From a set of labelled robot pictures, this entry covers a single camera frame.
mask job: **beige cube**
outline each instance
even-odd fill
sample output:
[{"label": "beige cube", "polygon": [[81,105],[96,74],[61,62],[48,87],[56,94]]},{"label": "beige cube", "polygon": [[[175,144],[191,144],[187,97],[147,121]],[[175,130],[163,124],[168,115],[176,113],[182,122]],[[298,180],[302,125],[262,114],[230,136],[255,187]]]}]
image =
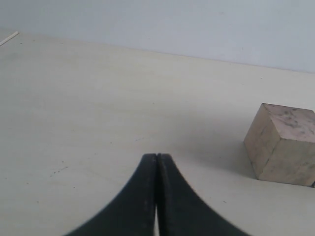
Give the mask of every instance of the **beige cube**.
[{"label": "beige cube", "polygon": [[312,186],[315,113],[262,104],[244,140],[258,179]]}]

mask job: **white wall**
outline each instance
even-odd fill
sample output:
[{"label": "white wall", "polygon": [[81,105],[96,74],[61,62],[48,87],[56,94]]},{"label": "white wall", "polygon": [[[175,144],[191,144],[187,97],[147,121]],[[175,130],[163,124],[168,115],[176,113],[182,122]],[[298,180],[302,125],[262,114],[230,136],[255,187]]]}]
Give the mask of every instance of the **white wall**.
[{"label": "white wall", "polygon": [[314,0],[1,0],[0,27],[315,72]]}]

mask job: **wooden block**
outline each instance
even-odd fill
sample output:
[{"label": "wooden block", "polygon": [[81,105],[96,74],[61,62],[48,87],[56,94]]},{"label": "wooden block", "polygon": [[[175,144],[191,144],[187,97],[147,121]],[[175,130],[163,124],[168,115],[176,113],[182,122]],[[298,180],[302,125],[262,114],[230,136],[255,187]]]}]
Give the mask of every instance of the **wooden block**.
[{"label": "wooden block", "polygon": [[315,113],[262,104],[244,140],[258,179],[311,186],[315,182]]}]

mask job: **table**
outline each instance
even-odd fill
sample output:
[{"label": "table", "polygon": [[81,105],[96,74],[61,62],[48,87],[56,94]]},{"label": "table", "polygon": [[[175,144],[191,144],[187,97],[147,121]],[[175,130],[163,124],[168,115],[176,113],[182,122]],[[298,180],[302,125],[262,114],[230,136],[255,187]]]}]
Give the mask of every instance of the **table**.
[{"label": "table", "polygon": [[314,74],[21,33],[0,78],[3,235],[66,234],[148,152],[253,236],[314,231],[315,190],[256,180],[243,145],[262,102],[314,110]]}]

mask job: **white stick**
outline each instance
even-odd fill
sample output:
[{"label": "white stick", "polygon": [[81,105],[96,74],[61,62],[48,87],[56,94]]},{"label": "white stick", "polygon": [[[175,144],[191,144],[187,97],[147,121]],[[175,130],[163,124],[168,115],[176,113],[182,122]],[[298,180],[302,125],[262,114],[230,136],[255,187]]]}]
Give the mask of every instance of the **white stick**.
[{"label": "white stick", "polygon": [[3,44],[5,44],[7,41],[9,41],[10,39],[14,38],[15,36],[17,36],[19,34],[18,31],[14,32],[13,34],[11,34],[10,36],[8,36],[7,38],[5,38],[4,40],[2,40],[0,42],[0,46],[2,46]]}]

